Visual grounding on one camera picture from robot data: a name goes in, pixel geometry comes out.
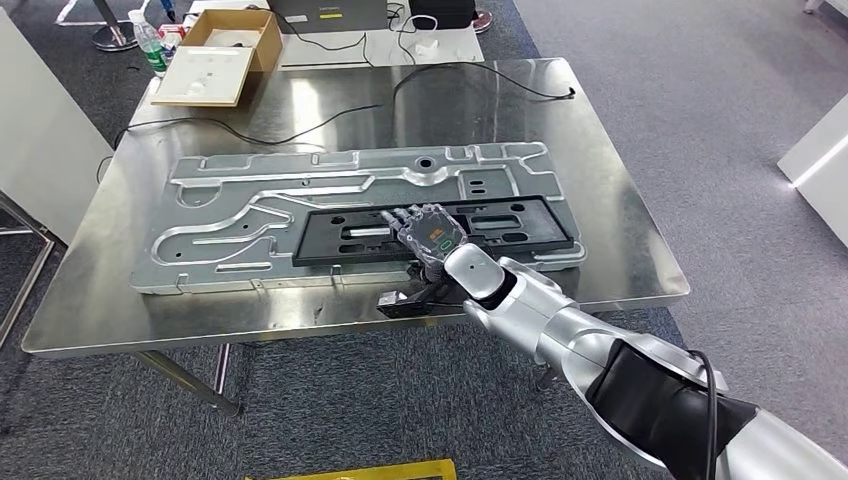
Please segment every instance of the robot forearm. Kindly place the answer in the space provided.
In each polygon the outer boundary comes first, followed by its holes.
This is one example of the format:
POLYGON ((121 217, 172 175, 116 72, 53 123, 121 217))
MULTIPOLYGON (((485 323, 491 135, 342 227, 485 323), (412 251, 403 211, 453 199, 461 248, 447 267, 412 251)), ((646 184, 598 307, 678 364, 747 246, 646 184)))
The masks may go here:
MULTIPOLYGON (((678 479, 703 478, 708 379, 701 361, 653 335, 579 310, 547 277, 477 246, 447 256, 445 271, 474 300, 466 313, 568 381, 603 428, 638 458, 678 479)), ((714 386, 727 392, 721 373, 714 386)), ((715 478, 848 479, 848 469, 756 405, 718 396, 715 478)))

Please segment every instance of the stamped metal panel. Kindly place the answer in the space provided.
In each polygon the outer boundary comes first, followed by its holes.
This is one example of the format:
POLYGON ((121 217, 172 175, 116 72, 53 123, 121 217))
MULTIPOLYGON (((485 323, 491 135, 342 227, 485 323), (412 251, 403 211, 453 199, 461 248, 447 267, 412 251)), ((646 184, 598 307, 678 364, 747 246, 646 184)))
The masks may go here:
MULTIPOLYGON (((405 262, 294 267, 313 209, 543 195, 579 231, 542 143, 180 159, 132 274, 142 293, 179 294, 408 280, 405 262)), ((517 255, 537 270, 585 249, 517 255)))

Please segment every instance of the robotic arm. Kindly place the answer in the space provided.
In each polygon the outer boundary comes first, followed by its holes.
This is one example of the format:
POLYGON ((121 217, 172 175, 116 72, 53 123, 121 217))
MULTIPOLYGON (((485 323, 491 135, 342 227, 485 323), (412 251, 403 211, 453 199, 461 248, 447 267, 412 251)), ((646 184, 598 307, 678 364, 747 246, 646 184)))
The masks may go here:
POLYGON ((724 396, 706 357, 579 309, 547 277, 467 243, 439 205, 384 218, 430 270, 472 299, 466 314, 566 379, 625 451, 677 479, 846 479, 848 468, 764 409, 724 396))

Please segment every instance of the white desk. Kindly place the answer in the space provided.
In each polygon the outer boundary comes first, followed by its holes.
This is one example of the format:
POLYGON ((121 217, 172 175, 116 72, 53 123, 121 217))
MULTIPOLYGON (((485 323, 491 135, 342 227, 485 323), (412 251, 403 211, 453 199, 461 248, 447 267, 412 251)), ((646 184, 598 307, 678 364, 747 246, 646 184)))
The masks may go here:
MULTIPOLYGON (((409 7, 405 0, 397 3, 405 5, 400 11, 400 18, 392 21, 392 28, 400 30, 403 22, 409 17, 409 7)), ((267 3, 262 0, 203 0, 192 4, 189 12, 200 13, 204 8, 241 9, 249 4, 266 7, 267 3)), ((386 4, 386 13, 397 10, 398 6, 389 7, 386 4)), ((190 26, 194 22, 193 17, 188 17, 185 24, 190 26)), ((409 22, 407 30, 413 30, 412 22, 409 22)), ((327 47, 339 47, 356 43, 362 35, 367 35, 365 55, 372 65, 377 67, 391 65, 410 65, 412 60, 397 45, 398 32, 391 30, 368 30, 332 33, 303 33, 303 38, 315 41, 327 47)), ((437 30, 435 32, 421 30, 416 33, 404 33, 401 42, 407 50, 415 55, 415 62, 419 64, 444 63, 444 62, 482 62, 483 52, 477 35, 470 25, 463 29, 437 30), (429 54, 418 54, 415 44, 427 40, 438 41, 438 47, 429 54)), ((279 70, 303 70, 315 68, 346 68, 367 67, 368 63, 363 58, 363 46, 360 43, 354 48, 348 48, 336 52, 328 52, 317 45, 301 41, 295 35, 283 35, 283 52, 280 54, 279 70)))

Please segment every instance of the black cable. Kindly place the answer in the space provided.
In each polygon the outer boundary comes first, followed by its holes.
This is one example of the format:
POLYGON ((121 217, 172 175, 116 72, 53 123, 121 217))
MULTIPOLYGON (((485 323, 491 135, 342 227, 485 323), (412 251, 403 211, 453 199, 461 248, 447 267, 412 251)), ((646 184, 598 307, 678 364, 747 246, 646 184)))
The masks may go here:
POLYGON ((386 9, 386 12, 391 13, 391 16, 386 17, 386 19, 389 21, 389 30, 394 32, 395 30, 392 28, 392 22, 400 18, 400 12, 406 10, 406 5, 397 2, 389 2, 389 5, 398 6, 398 8, 394 10, 388 8, 386 9))
POLYGON ((365 60, 365 63, 367 63, 368 66, 373 67, 374 64, 371 63, 371 60, 368 60, 368 56, 366 55, 366 51, 368 50, 368 34, 363 33, 362 38, 365 39, 362 43, 362 59, 365 60))
POLYGON ((409 75, 407 75, 407 76, 403 77, 403 78, 402 78, 402 79, 401 79, 401 80, 397 83, 397 85, 395 85, 395 88, 394 88, 394 90, 392 91, 392 104, 394 104, 394 103, 395 103, 395 101, 396 101, 396 99, 397 99, 397 94, 398 94, 398 92, 400 91, 400 88, 401 88, 403 85, 405 85, 407 82, 409 82, 410 80, 412 80, 415 76, 417 76, 417 75, 419 75, 419 74, 421 74, 422 72, 425 72, 425 71, 427 71, 427 70, 432 70, 432 69, 434 69, 434 68, 445 68, 445 67, 450 67, 450 66, 454 66, 454 65, 470 65, 470 66, 472 66, 472 67, 482 68, 483 70, 488 70, 488 71, 490 71, 490 72, 492 72, 492 73, 496 74, 497 76, 499 76, 499 77, 503 78, 504 80, 508 81, 509 83, 511 83, 511 84, 513 84, 513 85, 515 85, 515 86, 517 86, 517 87, 519 87, 519 88, 521 88, 522 90, 526 90, 526 91, 528 91, 528 92, 530 92, 530 93, 532 93, 532 94, 534 94, 534 95, 538 95, 538 96, 540 96, 540 97, 542 97, 542 98, 547 98, 547 99, 550 99, 550 100, 572 100, 572 99, 574 99, 575 95, 577 95, 577 92, 576 92, 573 88, 571 88, 571 87, 569 87, 569 88, 568 88, 568 93, 563 94, 563 95, 553 95, 553 94, 550 94, 550 93, 543 93, 543 92, 539 92, 539 91, 537 91, 537 90, 533 90, 532 88, 530 88, 530 87, 528 87, 528 86, 526 86, 526 85, 523 85, 523 84, 521 84, 521 83, 518 83, 517 81, 515 81, 515 80, 513 80, 512 78, 510 78, 510 77, 508 77, 508 76, 504 75, 503 73, 501 73, 501 72, 499 72, 499 71, 495 70, 495 69, 494 69, 494 68, 492 68, 492 67, 489 67, 488 65, 482 64, 482 63, 474 63, 474 62, 446 62, 446 63, 434 63, 434 64, 432 64, 432 65, 426 65, 426 66, 423 66, 423 67, 421 67, 421 68, 419 68, 419 69, 415 70, 414 72, 410 73, 409 75))
POLYGON ((406 30, 406 24, 409 23, 410 18, 412 18, 412 17, 410 16, 409 18, 407 18, 403 22, 403 25, 400 26, 400 30, 397 30, 397 32, 398 32, 398 47, 400 47, 400 49, 403 50, 404 53, 406 53, 406 55, 409 57, 409 59, 412 60, 413 65, 418 65, 418 62, 415 60, 415 57, 412 55, 412 53, 410 53, 409 50, 407 50, 406 47, 404 47, 400 43, 400 39, 401 39, 401 37, 403 36, 404 33, 415 33, 415 32, 418 31, 418 27, 415 26, 415 22, 412 23, 412 28, 414 28, 415 30, 412 30, 412 31, 406 30))
POLYGON ((282 20, 283 23, 285 23, 287 27, 289 27, 291 29, 292 33, 294 33, 294 35, 297 37, 298 40, 300 40, 301 42, 311 43, 312 45, 316 45, 318 47, 321 47, 328 52, 338 52, 340 50, 347 50, 349 48, 354 48, 357 45, 359 45, 360 43, 362 43, 363 40, 365 40, 365 35, 362 35, 361 37, 359 37, 359 40, 357 40, 356 43, 351 43, 350 45, 344 45, 344 46, 341 46, 341 47, 328 47, 328 46, 322 45, 322 44, 320 44, 320 43, 318 43, 314 40, 309 40, 309 39, 306 39, 306 38, 303 38, 302 36, 300 36, 300 33, 298 33, 297 29, 294 28, 294 25, 292 25, 291 22, 286 20, 286 17, 284 15, 282 15, 281 13, 276 12, 276 11, 270 9, 270 8, 257 8, 257 10, 267 10, 267 11, 273 13, 274 15, 277 16, 277 18, 282 20))
POLYGON ((718 394, 716 393, 715 371, 707 355, 700 350, 689 350, 689 353, 701 359, 707 371, 707 468, 705 480, 715 479, 716 459, 718 457, 718 394))
POLYGON ((318 125, 315 125, 314 127, 309 128, 307 130, 304 130, 302 132, 295 133, 294 135, 292 135, 288 138, 284 138, 282 140, 262 140, 262 139, 259 139, 259 138, 247 136, 243 133, 238 132, 236 129, 231 127, 229 124, 227 124, 226 122, 223 122, 221 120, 218 120, 217 118, 180 117, 180 118, 169 118, 169 119, 165 119, 165 120, 151 120, 149 122, 141 122, 141 123, 136 123, 136 124, 133 124, 133 125, 127 125, 126 127, 122 128, 121 131, 118 132, 117 135, 115 135, 115 140, 112 143, 112 145, 113 145, 114 149, 117 149, 118 148, 118 142, 121 141, 121 137, 124 135, 124 133, 129 132, 133 128, 144 127, 146 125, 174 124, 174 123, 185 123, 185 122, 199 122, 199 123, 209 123, 209 124, 215 125, 217 127, 223 128, 230 135, 238 138, 239 140, 242 140, 243 142, 247 142, 247 143, 252 143, 252 144, 256 144, 256 145, 268 145, 268 146, 281 145, 283 143, 291 142, 292 140, 296 139, 297 137, 300 137, 302 135, 306 135, 307 133, 309 133, 313 130, 317 130, 317 129, 323 127, 324 125, 327 125, 328 123, 332 122, 333 120, 341 117, 342 115, 346 115, 348 113, 353 113, 353 112, 359 112, 359 111, 362 111, 362 110, 370 110, 372 108, 379 108, 379 107, 382 107, 382 106, 383 105, 381 105, 381 104, 374 104, 374 105, 365 105, 365 106, 362 106, 362 107, 354 107, 354 108, 348 108, 347 110, 342 110, 341 112, 333 115, 332 117, 328 118, 327 120, 324 120, 323 122, 319 123, 318 125))
POLYGON ((100 163, 97 165, 97 171, 94 172, 94 180, 97 181, 98 185, 100 185, 100 181, 101 181, 100 171, 103 170, 103 164, 106 162, 106 160, 109 160, 112 157, 114 157, 114 155, 108 155, 108 156, 105 156, 102 159, 100 159, 100 163))

